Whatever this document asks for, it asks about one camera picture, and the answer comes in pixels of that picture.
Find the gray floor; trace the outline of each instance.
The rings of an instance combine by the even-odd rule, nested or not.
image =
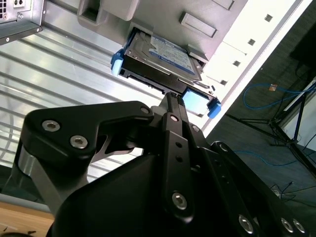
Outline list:
[[[316,1],[313,1],[249,85],[271,83],[285,88],[292,86],[292,90],[303,89],[308,84],[308,81],[306,81],[308,79],[307,68],[303,66],[298,70],[297,74],[301,77],[301,79],[298,79],[295,76],[298,62],[290,58],[289,54],[315,22]],[[268,88],[257,87],[249,91],[246,101],[251,106],[260,107],[280,100],[282,96],[283,92],[273,92],[269,91]],[[271,119],[278,109],[278,105],[276,105],[262,110],[251,110],[246,108],[242,97],[243,94],[234,102],[228,111],[229,114],[238,118]],[[284,108],[288,103],[283,103],[281,108]],[[259,127],[266,131],[271,131],[265,125]],[[207,139],[210,143],[214,141],[225,142],[234,151],[256,153],[272,164],[284,164],[295,160],[289,149],[271,147],[270,144],[274,143],[272,138],[226,116],[220,120]],[[316,186],[316,179],[299,162],[275,167],[266,165],[254,155],[245,153],[238,153],[238,155],[269,186],[277,184],[280,189],[284,189],[290,182],[293,182],[286,192]],[[293,194],[296,197],[292,201],[287,201],[286,205],[290,206],[311,229],[315,229],[316,233],[316,228],[313,224],[316,223],[316,188]]]

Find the black tripod stand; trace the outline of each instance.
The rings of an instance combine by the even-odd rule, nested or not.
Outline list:
[[[277,147],[288,147],[291,152],[293,153],[293,155],[297,158],[297,160],[304,165],[307,170],[316,178],[316,167],[308,160],[308,158],[306,157],[306,155],[298,148],[298,146],[296,145],[298,140],[298,132],[300,129],[300,125],[301,125],[301,121],[302,121],[302,115],[303,115],[303,111],[304,111],[304,106],[305,106],[305,101],[306,101],[306,97],[307,95],[310,93],[311,91],[307,91],[305,92],[286,112],[281,113],[279,116],[276,116],[273,119],[249,119],[249,118],[236,118],[232,115],[229,114],[225,114],[226,116],[228,116],[229,118],[240,122],[252,129],[255,129],[258,132],[261,132],[269,137],[274,138],[275,140],[280,141],[282,144],[271,144],[271,146],[277,146]],[[282,130],[282,128],[280,127],[280,123],[286,118],[286,116],[288,116],[297,106],[300,106],[300,110],[299,110],[299,114],[298,114],[298,119],[296,122],[296,128],[295,128],[295,132],[294,132],[294,137],[291,139],[288,137],[288,135]],[[272,131],[273,134],[266,132],[256,126],[254,126],[254,123],[258,123],[258,124],[266,124],[267,126],[269,126]]]

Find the black monitor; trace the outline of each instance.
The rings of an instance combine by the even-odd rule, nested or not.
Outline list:
[[[298,43],[290,56],[316,71],[316,23]]]

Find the power socket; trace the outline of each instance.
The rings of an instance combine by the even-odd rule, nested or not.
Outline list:
[[[24,7],[25,6],[25,0],[14,0],[13,7]]]

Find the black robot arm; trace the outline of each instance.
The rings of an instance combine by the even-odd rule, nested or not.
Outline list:
[[[143,154],[88,183],[90,163]],[[181,97],[37,110],[24,121],[12,169],[55,216],[48,237],[309,236],[224,143],[209,145]]]

